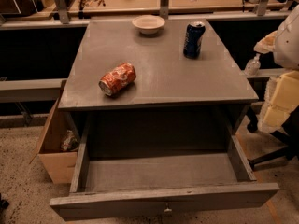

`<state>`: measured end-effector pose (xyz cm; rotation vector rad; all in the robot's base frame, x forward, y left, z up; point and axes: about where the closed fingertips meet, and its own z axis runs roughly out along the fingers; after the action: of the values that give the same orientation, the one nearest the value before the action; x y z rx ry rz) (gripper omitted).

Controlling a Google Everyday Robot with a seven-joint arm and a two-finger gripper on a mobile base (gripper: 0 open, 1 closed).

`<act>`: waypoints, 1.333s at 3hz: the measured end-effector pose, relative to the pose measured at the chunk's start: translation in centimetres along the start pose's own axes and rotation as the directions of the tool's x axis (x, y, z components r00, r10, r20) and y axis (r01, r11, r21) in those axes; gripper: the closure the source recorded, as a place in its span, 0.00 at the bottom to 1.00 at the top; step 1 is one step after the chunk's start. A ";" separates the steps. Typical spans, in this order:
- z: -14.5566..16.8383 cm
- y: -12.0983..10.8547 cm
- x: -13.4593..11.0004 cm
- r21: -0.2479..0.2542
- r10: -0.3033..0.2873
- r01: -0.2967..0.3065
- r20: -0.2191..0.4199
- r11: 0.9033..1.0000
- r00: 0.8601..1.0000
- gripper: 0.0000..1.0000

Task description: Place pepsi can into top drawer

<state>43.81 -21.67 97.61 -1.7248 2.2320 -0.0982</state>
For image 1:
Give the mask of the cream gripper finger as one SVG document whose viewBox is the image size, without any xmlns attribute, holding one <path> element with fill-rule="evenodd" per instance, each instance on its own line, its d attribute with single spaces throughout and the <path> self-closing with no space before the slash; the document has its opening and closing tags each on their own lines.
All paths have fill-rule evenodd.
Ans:
<svg viewBox="0 0 299 224">
<path fill-rule="evenodd" d="M 291 71 L 279 77 L 270 77 L 266 84 L 258 129 L 267 133 L 279 129 L 297 106 L 299 106 L 299 72 Z"/>
<path fill-rule="evenodd" d="M 259 42 L 256 43 L 253 50 L 258 53 L 261 53 L 261 54 L 273 52 L 274 46 L 275 46 L 276 35 L 277 35 L 276 31 L 268 34 L 262 40 L 260 40 Z"/>
</svg>

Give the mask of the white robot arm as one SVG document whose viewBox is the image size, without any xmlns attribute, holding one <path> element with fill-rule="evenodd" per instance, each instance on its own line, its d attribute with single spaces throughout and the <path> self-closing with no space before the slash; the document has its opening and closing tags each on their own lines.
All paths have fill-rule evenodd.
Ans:
<svg viewBox="0 0 299 224">
<path fill-rule="evenodd" d="M 286 69 L 285 73 L 267 82 L 258 121 L 261 131 L 273 132 L 299 106 L 299 6 L 276 31 L 260 40 L 254 50 L 261 54 L 272 52 L 275 64 Z"/>
</svg>

